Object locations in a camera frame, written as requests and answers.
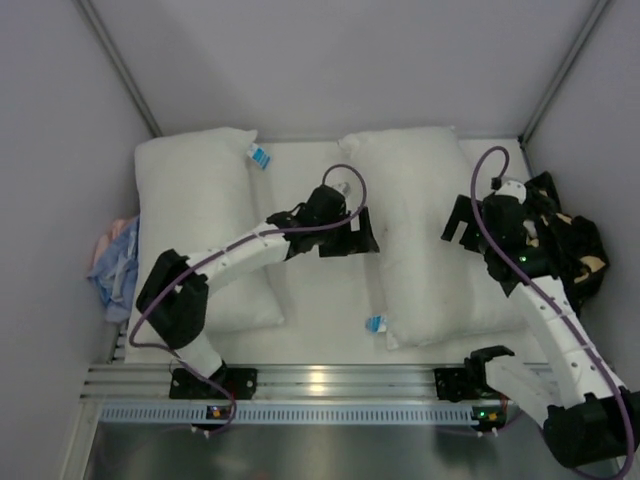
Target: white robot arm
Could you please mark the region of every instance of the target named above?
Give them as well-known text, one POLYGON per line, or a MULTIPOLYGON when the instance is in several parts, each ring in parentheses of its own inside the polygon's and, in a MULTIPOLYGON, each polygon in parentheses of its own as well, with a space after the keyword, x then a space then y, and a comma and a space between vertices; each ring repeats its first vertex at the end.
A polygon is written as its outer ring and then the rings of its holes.
POLYGON ((494 193, 476 203, 483 235, 472 200, 459 196, 442 238, 451 241, 458 223, 467 224, 460 243, 483 254, 489 275, 527 320, 557 383, 543 380, 509 349, 495 346, 473 352, 454 382, 447 369, 436 372, 440 398, 506 395, 538 423, 552 454, 566 467, 627 453, 622 406, 634 432, 635 450, 640 392, 629 392, 602 360, 574 311, 597 292, 606 269, 605 262, 598 262, 597 257, 606 259, 606 254, 595 225, 560 212, 547 173, 526 184, 512 179, 494 182, 494 193), (494 245, 484 240, 485 234, 494 245), (496 245, 510 262, 496 252, 496 245), (587 262, 582 271, 576 259, 587 262), (523 276, 533 283, 525 283, 523 276))
POLYGON ((150 310, 148 322, 172 353, 202 377, 222 383, 226 365, 204 333, 207 301, 214 292, 246 273, 284 262, 314 246, 321 257, 379 251, 364 199, 354 214, 348 212, 345 185, 317 187, 306 203, 271 215, 221 248, 187 256, 167 250, 158 257, 136 307, 140 312, 150 310), (356 217, 359 229, 352 231, 350 219, 356 217), (193 271, 162 295, 189 270, 193 271), (158 297, 161 301, 150 308, 158 297))

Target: white wall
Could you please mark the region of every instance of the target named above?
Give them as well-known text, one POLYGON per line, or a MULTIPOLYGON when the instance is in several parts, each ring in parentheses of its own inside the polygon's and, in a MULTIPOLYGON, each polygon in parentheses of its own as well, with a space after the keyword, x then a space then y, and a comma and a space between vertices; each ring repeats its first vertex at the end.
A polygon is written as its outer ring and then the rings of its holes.
POLYGON ((54 478, 103 335, 84 275, 148 137, 69 0, 0 15, 0 478, 54 478))
POLYGON ((165 134, 517 135, 593 0, 93 0, 165 134))
POLYGON ((621 377, 640 388, 640 2, 617 0, 536 132, 569 213, 600 227, 611 259, 584 321, 621 377))

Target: reflective surface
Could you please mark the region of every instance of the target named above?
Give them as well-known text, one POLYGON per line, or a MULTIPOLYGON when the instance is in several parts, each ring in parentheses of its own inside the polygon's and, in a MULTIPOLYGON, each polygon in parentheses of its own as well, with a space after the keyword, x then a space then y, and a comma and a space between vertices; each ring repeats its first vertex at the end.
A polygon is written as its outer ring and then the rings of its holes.
MULTIPOLYGON (((589 471, 601 477, 614 472, 609 463, 589 471)), ((579 477, 555 462, 529 419, 498 438, 482 439, 433 427, 236 426, 206 440, 186 427, 167 431, 162 426, 103 424, 86 476, 86 480, 441 478, 579 477), (141 442, 147 443, 136 450, 141 442)))
MULTIPOLYGON (((433 369, 448 365, 259 365, 254 400, 437 401, 433 369)), ((554 381, 548 365, 528 364, 554 381)), ((92 365, 84 399, 158 400, 168 398, 167 365, 92 365)))

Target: white bed sheet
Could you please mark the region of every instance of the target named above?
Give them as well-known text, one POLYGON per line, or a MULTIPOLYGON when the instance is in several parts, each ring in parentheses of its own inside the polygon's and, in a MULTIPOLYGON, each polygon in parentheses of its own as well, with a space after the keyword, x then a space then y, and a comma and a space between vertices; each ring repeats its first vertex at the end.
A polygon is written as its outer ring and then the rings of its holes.
MULTIPOLYGON (((511 154, 508 175, 528 178, 518 142, 462 140, 471 163, 489 147, 500 144, 511 154)), ((252 169, 254 201, 260 217, 291 209, 305 201, 320 184, 324 171, 344 162, 336 142, 263 144, 272 162, 266 171, 252 169)), ((479 194, 489 192, 489 181, 501 167, 501 159, 487 162, 480 178, 479 194)), ((351 180, 352 198, 359 201, 356 182, 335 172, 329 183, 351 180)), ((320 259, 317 252, 267 267, 269 281, 279 299, 285 325, 274 328, 220 334, 212 339, 228 363, 235 364, 429 364, 458 363, 472 350, 502 344, 526 362, 546 359, 528 329, 501 334, 468 336, 422 348, 390 352, 384 335, 364 328, 365 319, 384 310, 375 258, 355 255, 320 259)), ((165 363, 166 354, 136 350, 127 363, 165 363)))

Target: pillow tag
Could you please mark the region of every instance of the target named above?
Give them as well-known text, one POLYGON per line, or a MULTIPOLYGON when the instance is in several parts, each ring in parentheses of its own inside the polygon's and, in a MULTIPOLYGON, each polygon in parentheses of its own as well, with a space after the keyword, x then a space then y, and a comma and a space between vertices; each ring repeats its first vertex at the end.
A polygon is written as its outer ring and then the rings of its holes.
POLYGON ((384 333, 387 331, 387 316, 382 314, 369 317, 364 326, 371 333, 384 333))
POLYGON ((247 151, 247 155, 251 160, 256 162, 262 170, 266 170, 269 162, 271 162, 271 155, 265 152, 264 148, 255 143, 251 144, 249 150, 247 151))

